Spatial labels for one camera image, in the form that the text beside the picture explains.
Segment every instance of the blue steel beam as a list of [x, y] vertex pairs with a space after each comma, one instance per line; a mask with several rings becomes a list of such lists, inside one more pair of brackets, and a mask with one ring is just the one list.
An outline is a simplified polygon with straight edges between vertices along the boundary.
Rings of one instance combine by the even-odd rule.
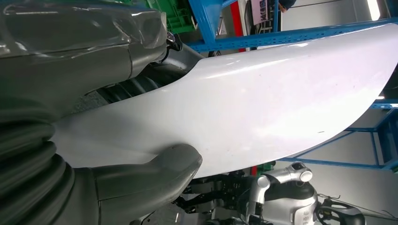
[[215, 40], [213, 44], [206, 44], [204, 41], [199, 41], [196, 43], [189, 43], [188, 45], [197, 52], [257, 47], [263, 45], [279, 45], [338, 35], [369, 27], [380, 26], [386, 23], [398, 23], [398, 17], [381, 19], [377, 21], [348, 23], [336, 26], [223, 38]]
[[391, 116], [395, 115], [397, 113], [397, 109], [391, 109], [390, 111], [388, 111], [388, 113], [386, 113], [383, 117], [383, 119], [381, 119], [375, 126], [376, 129], [378, 129], [384, 122], [386, 122]]
[[392, 170], [398, 166], [398, 159], [392, 159], [390, 162], [386, 163], [383, 166], [384, 170]]
[[320, 147], [323, 147], [323, 146], [325, 146], [325, 145], [327, 145], [327, 144], [330, 144], [330, 143], [335, 142], [335, 141], [337, 141], [337, 140], [339, 140], [339, 139], [342, 139], [343, 137], [346, 137], [346, 136], [348, 136], [348, 135], [350, 135], [350, 134], [352, 134], [352, 133], [354, 133], [354, 132], [355, 132], [355, 131], [351, 131], [351, 132], [349, 132], [349, 133], [347, 133], [347, 134], [345, 134], [345, 135], [341, 135], [341, 136], [338, 137], [338, 138], [335, 138], [335, 139], [333, 139], [333, 140], [329, 140], [329, 141], [327, 141], [327, 142], [324, 142], [324, 143], [322, 143], [322, 144], [320, 144], [320, 145], [318, 145], [318, 146], [316, 146], [316, 147], [314, 147], [314, 148], [312, 148], [312, 149], [310, 149], [310, 150], [307, 150], [307, 151], [305, 151], [305, 152], [303, 152], [303, 153], [301, 153], [301, 154], [296, 155], [296, 156], [293, 157], [293, 158], [298, 158], [298, 157], [300, 157], [300, 156], [302, 156], [302, 155], [305, 155], [305, 154], [307, 154], [307, 153], [310, 153], [310, 152], [312, 152], [312, 151], [315, 151], [315, 150], [317, 150], [317, 149], [320, 148]]
[[272, 29], [273, 32], [278, 32], [278, 14], [279, 14], [279, 7], [278, 7], [279, 0], [275, 0], [274, 5], [274, 27]]
[[344, 131], [377, 132], [377, 129], [374, 127], [348, 127]]
[[371, 106], [371, 109], [397, 109], [398, 99], [376, 100]]
[[398, 16], [398, 2], [397, 0], [386, 0], [387, 8], [391, 14], [391, 17]]
[[229, 6], [230, 4], [236, 2], [237, 0], [224, 0], [224, 2], [222, 3], [221, 7], [225, 8], [227, 6]]
[[388, 124], [390, 126], [390, 131], [392, 135], [392, 139], [394, 141], [393, 147], [391, 148], [391, 156], [392, 159], [397, 161], [398, 158], [398, 127], [396, 120], [389, 120]]
[[372, 141], [372, 149], [373, 149], [373, 156], [375, 157], [375, 163], [376, 165], [380, 165], [379, 156], [377, 155], [375, 137], [373, 136], [373, 133], [370, 133], [370, 140]]
[[223, 0], [188, 0], [204, 42], [215, 44]]
[[376, 170], [389, 170], [390, 168], [384, 168], [382, 165], [368, 165], [368, 164], [358, 164], [358, 163], [342, 163], [342, 162], [334, 162], [334, 161], [324, 161], [324, 160], [315, 160], [315, 159], [305, 159], [305, 158], [282, 158], [278, 159], [278, 161], [285, 162], [303, 162], [303, 163], [312, 163], [312, 164], [320, 164], [320, 165], [334, 165], [334, 166], [345, 166], [345, 167], [354, 167], [354, 168], [364, 168], [364, 169], [376, 169]]

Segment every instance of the green crate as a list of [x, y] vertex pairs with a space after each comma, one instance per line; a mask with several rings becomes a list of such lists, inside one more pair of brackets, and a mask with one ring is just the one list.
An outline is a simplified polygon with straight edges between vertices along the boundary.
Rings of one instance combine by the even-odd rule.
[[275, 161], [258, 165], [257, 166], [257, 174], [256, 175], [260, 176], [264, 172], [273, 170], [274, 169], [274, 165], [275, 165]]
[[196, 30], [188, 0], [146, 0], [146, 6], [166, 13], [167, 29], [173, 34]]

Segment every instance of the person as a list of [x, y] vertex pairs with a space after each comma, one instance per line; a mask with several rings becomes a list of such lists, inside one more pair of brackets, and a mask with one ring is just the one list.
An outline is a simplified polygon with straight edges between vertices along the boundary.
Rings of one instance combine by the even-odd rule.
[[296, 0], [279, 0], [278, 7], [281, 12], [285, 13], [289, 8], [291, 8]]

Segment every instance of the glossy white panel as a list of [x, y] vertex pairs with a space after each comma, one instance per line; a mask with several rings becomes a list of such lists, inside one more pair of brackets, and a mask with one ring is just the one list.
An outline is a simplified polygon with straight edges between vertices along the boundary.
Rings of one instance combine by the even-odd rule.
[[203, 157], [196, 177], [317, 145], [372, 104], [398, 62], [398, 26], [201, 60], [161, 89], [73, 115], [53, 141], [72, 166], [144, 163], [176, 143]]

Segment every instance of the ceiling light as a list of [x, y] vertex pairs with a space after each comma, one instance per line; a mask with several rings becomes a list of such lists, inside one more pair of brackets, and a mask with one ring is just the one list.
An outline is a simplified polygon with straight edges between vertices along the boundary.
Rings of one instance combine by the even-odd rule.
[[380, 18], [380, 10], [379, 5], [377, 4], [377, 0], [367, 0], [367, 5], [369, 6], [370, 16], [372, 20], [378, 20]]

